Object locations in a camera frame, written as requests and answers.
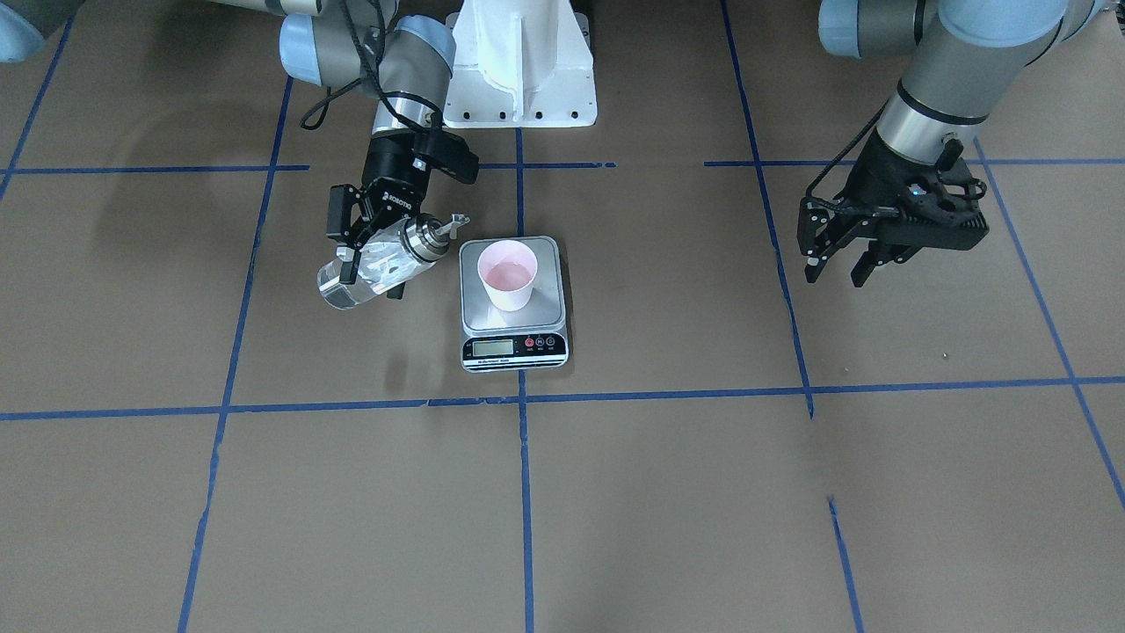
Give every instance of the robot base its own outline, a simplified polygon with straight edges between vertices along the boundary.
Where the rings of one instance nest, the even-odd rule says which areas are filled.
[[[465,0],[447,25],[457,39],[449,127],[583,127],[597,119],[590,22],[567,0]]]

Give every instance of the blue tape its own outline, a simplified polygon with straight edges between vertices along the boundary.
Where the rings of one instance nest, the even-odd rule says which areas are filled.
[[[1079,385],[1125,385],[1125,377],[1096,377],[1078,379]]]
[[[892,383],[861,386],[827,386],[812,388],[813,394],[894,394],[902,391],[963,391],[973,389],[1019,389],[1029,387],[1061,387],[1070,379],[1026,379],[1014,381],[964,381],[951,383]]]
[[[525,162],[523,169],[613,169],[615,162]]]
[[[152,409],[90,409],[73,412],[0,413],[0,423],[27,421],[82,421],[93,418],[155,418],[160,416],[207,416],[219,413],[219,407],[156,407]]]
[[[618,394],[568,394],[529,396],[528,403],[608,403],[630,400],[692,400],[700,398],[762,398],[768,396],[803,396],[804,388],[723,389],[698,391],[637,391]]]
[[[996,175],[992,173],[991,161],[988,159],[988,154],[984,153],[984,147],[981,146],[980,138],[975,138],[973,143],[976,145],[976,152],[981,156],[981,164],[984,166],[984,173],[988,177],[989,186],[992,188],[992,195],[996,197],[997,206],[1000,207],[1000,214],[1004,216],[1004,223],[1008,227],[1008,234],[1011,235],[1011,241],[1016,244],[1016,253],[1019,255],[1019,262],[1024,266],[1024,272],[1027,274],[1027,280],[1032,283],[1032,289],[1035,292],[1035,300],[1040,304],[1040,310],[1043,311],[1043,319],[1047,324],[1047,329],[1051,332],[1051,338],[1054,341],[1055,350],[1059,351],[1059,358],[1062,360],[1062,365],[1066,370],[1066,377],[1070,379],[1070,385],[1074,390],[1074,397],[1078,398],[1079,407],[1082,409],[1082,416],[1086,417],[1086,426],[1090,429],[1090,436],[1094,437],[1094,443],[1098,447],[1098,453],[1101,455],[1101,463],[1105,464],[1106,471],[1109,473],[1109,481],[1113,482],[1114,490],[1117,492],[1117,500],[1120,503],[1122,508],[1125,509],[1125,487],[1122,486],[1120,477],[1117,474],[1117,469],[1114,467],[1113,459],[1109,456],[1109,450],[1106,447],[1106,443],[1101,437],[1101,431],[1098,428],[1097,422],[1094,419],[1094,414],[1090,412],[1089,405],[1086,403],[1086,395],[1082,394],[1082,387],[1074,374],[1074,367],[1070,362],[1070,358],[1066,356],[1066,349],[1063,347],[1062,337],[1059,336],[1059,329],[1055,327],[1054,319],[1051,316],[1051,310],[1047,308],[1046,298],[1043,295],[1043,289],[1040,287],[1040,282],[1035,278],[1035,272],[1032,271],[1030,261],[1027,259],[1027,253],[1024,251],[1024,244],[1019,239],[1019,235],[1016,234],[1016,225],[1011,220],[1011,215],[1008,212],[1008,205],[1004,201],[1004,195],[1000,192],[1000,187],[997,184]]]
[[[969,160],[970,163],[982,163],[982,161]],[[1125,164],[1125,157],[1101,157],[1101,159],[988,159],[989,164]]]
[[[706,160],[703,166],[825,166],[830,160]],[[982,164],[980,159],[968,157],[969,164]],[[1077,159],[989,159],[990,164],[1125,164],[1125,157],[1077,157]],[[842,166],[855,164],[854,160],[842,160]]]
[[[66,26],[63,27],[63,34],[58,38],[58,46],[55,47],[55,55],[51,57],[51,65],[47,66],[47,74],[43,76],[43,83],[39,84],[39,92],[35,96],[35,101],[32,103],[30,111],[27,112],[27,120],[24,121],[24,130],[19,135],[19,142],[16,143],[16,151],[11,154],[11,161],[8,162],[8,172],[4,173],[3,180],[0,180],[0,200],[3,199],[4,192],[8,190],[8,183],[11,182],[11,177],[15,172],[16,165],[19,164],[19,156],[24,153],[24,145],[27,144],[27,136],[32,133],[32,126],[35,125],[35,117],[39,115],[39,106],[43,105],[43,97],[47,93],[47,88],[51,88],[51,80],[55,76],[55,69],[58,67],[58,60],[63,56],[63,48],[66,47],[66,42],[70,40],[70,31],[74,27],[74,17],[72,16],[66,20]]]
[[[1125,377],[1091,377],[1078,379],[1083,386],[1125,385]],[[1070,379],[1022,379],[1010,381],[962,381],[947,383],[888,383],[856,386],[822,386],[813,387],[814,395],[834,394],[897,394],[910,391],[964,391],[980,389],[1026,389],[1036,387],[1063,387],[1071,385]],[[640,400],[693,400],[723,398],[765,398],[777,396],[802,396],[804,389],[763,388],[763,389],[724,389],[693,391],[638,391],[606,394],[564,394],[526,397],[528,403],[615,403]],[[270,405],[231,405],[228,414],[299,414],[308,412],[350,412],[369,409],[412,409],[422,407],[475,407],[516,405],[518,396],[495,396],[484,398],[436,398],[429,400],[356,400],[341,403],[291,403]],[[215,415],[222,407],[164,407],[152,409],[89,409],[72,412],[18,412],[0,413],[0,422],[56,421],[83,418],[133,418],[160,416],[197,416]]]
[[[515,234],[523,236],[523,128],[520,127],[515,128]]]
[[[727,29],[727,45],[730,47],[730,62],[735,66],[735,79],[738,81],[738,96],[742,101],[742,116],[746,119],[746,133],[750,139],[750,153],[754,155],[754,168],[757,171],[758,189],[762,192],[762,205],[766,212],[766,224],[770,227],[770,243],[773,244],[774,257],[777,261],[777,278],[781,281],[782,296],[785,298],[785,306],[789,308],[789,323],[793,331],[793,352],[796,354],[796,368],[801,373],[801,385],[804,388],[804,399],[809,407],[809,417],[816,416],[816,405],[812,400],[812,389],[809,385],[809,370],[804,363],[804,350],[801,347],[801,333],[796,327],[796,311],[793,309],[793,298],[789,291],[789,281],[785,279],[785,261],[781,254],[781,245],[777,242],[777,226],[774,223],[773,208],[770,204],[770,190],[766,188],[765,172],[762,170],[762,154],[758,152],[758,138],[754,133],[754,119],[750,116],[750,102],[746,97],[746,85],[742,83],[742,69],[738,62],[738,48],[735,46],[735,34],[730,28],[730,12],[727,10],[727,0],[719,0],[722,9],[722,22]]]
[[[278,112],[277,129],[273,135],[273,151],[270,154],[270,166],[277,166],[278,154],[281,151],[281,136],[285,133],[286,115],[289,110],[289,94],[292,92],[292,78],[286,78],[285,93],[281,97],[281,108]],[[262,227],[266,225],[266,214],[270,206],[270,196],[273,192],[273,177],[276,171],[270,169],[266,177],[266,188],[262,191],[262,204],[258,210],[258,225],[254,228],[254,242],[250,250],[250,263],[246,266],[246,281],[242,290],[242,306],[238,309],[238,325],[234,332],[234,344],[231,346],[231,363],[226,374],[226,387],[223,390],[222,412],[218,416],[218,424],[215,426],[215,442],[212,445],[210,467],[207,472],[207,501],[204,512],[199,516],[199,524],[196,526],[195,546],[191,551],[191,564],[188,567],[188,580],[183,588],[183,603],[180,606],[180,621],[177,627],[178,633],[187,633],[188,620],[191,616],[191,602],[195,598],[196,580],[199,576],[199,561],[202,558],[204,540],[207,536],[207,522],[210,518],[212,501],[215,498],[215,481],[218,477],[219,447],[223,445],[223,437],[226,434],[226,421],[231,407],[231,397],[234,392],[234,378],[238,371],[238,354],[242,350],[242,337],[246,328],[246,313],[250,309],[250,295],[254,287],[254,263],[258,259],[258,247],[262,242]]]
[[[307,164],[200,164],[182,166],[34,166],[14,170],[20,175],[44,175],[56,173],[212,173],[228,171],[308,171]]]
[[[523,622],[536,633],[536,591],[531,548],[531,463],[528,455],[528,373],[520,370],[520,488],[523,498]]]
[[[480,169],[614,169],[615,162],[483,162]]]
[[[836,550],[840,555],[840,567],[844,568],[844,584],[847,586],[847,599],[852,605],[852,620],[855,622],[855,633],[864,633],[863,613],[860,611],[860,596],[855,590],[855,577],[852,575],[852,560],[847,555],[847,543],[840,531],[839,514],[836,512],[836,498],[828,498],[828,512],[832,515],[832,532],[836,533]]]

